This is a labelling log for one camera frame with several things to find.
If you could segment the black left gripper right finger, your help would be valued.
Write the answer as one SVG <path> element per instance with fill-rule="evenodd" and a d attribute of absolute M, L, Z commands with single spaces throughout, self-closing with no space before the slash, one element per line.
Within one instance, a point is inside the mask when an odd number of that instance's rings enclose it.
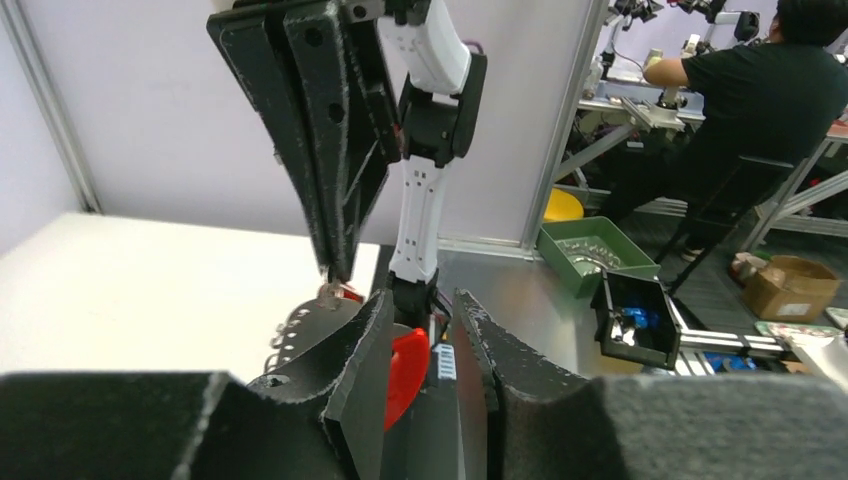
<path fill-rule="evenodd" d="M 847 396 L 810 375 L 584 378 L 453 300 L 469 479 L 843 479 Z"/>

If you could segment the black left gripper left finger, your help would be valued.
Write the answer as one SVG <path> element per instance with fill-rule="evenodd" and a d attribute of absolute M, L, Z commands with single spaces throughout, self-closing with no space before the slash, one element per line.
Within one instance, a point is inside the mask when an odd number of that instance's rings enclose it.
<path fill-rule="evenodd" d="M 5 479 L 376 479 L 384 431 L 224 371 L 1 379 Z"/>

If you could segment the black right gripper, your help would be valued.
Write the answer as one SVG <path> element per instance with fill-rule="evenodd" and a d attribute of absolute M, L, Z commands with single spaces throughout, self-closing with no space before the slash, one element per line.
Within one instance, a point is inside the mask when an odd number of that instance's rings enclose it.
<path fill-rule="evenodd" d="M 381 1 L 230 6 L 206 30 L 294 187 L 319 269 L 346 282 L 348 226 L 365 223 L 400 159 L 377 19 Z"/>

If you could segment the metal key organizer red handle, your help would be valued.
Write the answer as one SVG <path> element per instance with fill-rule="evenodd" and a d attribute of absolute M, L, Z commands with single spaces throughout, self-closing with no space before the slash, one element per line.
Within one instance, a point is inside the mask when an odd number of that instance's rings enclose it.
<path fill-rule="evenodd" d="M 323 285 L 278 325 L 256 384 L 294 398 L 329 395 L 322 417 L 345 415 L 389 432 L 412 406 L 428 375 L 431 344 L 421 328 L 395 321 L 392 293 L 365 298 Z"/>

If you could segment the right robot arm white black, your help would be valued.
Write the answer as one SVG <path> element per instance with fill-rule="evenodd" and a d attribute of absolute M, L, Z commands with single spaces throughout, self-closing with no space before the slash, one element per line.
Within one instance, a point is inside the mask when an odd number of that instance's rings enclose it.
<path fill-rule="evenodd" d="M 427 326 L 446 179 L 472 144 L 485 54 L 460 39 L 442 1 L 235 1 L 206 30 L 289 176 L 330 283 L 350 280 L 399 166 L 388 286 L 397 322 Z"/>

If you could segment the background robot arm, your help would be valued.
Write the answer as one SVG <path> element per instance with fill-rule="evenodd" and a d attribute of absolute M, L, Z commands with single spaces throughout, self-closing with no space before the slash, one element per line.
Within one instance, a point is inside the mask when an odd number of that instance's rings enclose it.
<path fill-rule="evenodd" d="M 609 1 L 592 61 L 637 69 L 653 49 L 671 56 L 693 35 L 715 50 L 761 37 L 774 1 Z"/>

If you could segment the black plastic bin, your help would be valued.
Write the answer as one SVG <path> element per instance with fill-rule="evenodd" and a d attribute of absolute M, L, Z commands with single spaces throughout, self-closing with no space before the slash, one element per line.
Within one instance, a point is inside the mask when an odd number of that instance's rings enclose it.
<path fill-rule="evenodd" d="M 603 271 L 592 298 L 602 355 L 672 371 L 681 344 L 681 328 L 661 282 Z"/>

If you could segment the green plastic bin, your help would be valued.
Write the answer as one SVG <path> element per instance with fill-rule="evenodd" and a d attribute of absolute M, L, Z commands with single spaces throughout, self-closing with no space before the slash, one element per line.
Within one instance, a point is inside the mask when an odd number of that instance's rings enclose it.
<path fill-rule="evenodd" d="M 545 223 L 536 248 L 563 287 L 577 298 L 593 295 L 604 271 L 652 279 L 660 270 L 605 217 Z"/>

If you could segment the yellow round object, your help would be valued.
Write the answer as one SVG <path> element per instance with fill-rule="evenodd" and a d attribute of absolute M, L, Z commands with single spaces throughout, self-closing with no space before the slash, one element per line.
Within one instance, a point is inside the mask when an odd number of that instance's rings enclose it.
<path fill-rule="evenodd" d="M 554 188 L 543 215 L 544 223 L 580 220 L 585 216 L 584 206 L 573 194 Z"/>

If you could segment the cardboard box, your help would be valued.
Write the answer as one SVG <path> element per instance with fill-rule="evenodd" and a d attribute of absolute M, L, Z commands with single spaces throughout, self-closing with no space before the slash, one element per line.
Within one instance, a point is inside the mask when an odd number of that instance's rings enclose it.
<path fill-rule="evenodd" d="M 831 305 L 842 284 L 820 262 L 776 255 L 747 280 L 741 300 L 761 320 L 809 324 Z"/>

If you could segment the person in black shirt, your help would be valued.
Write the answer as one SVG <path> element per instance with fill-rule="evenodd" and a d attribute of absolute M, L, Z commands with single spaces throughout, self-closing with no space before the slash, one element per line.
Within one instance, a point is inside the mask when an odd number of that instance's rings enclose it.
<path fill-rule="evenodd" d="M 599 215 L 619 222 L 658 197 L 702 199 L 740 156 L 798 164 L 847 106 L 847 70 L 827 50 L 846 29 L 844 1 L 780 1 L 762 44 L 651 63 L 644 79 L 699 93 L 704 120 L 679 152 L 626 173 Z"/>

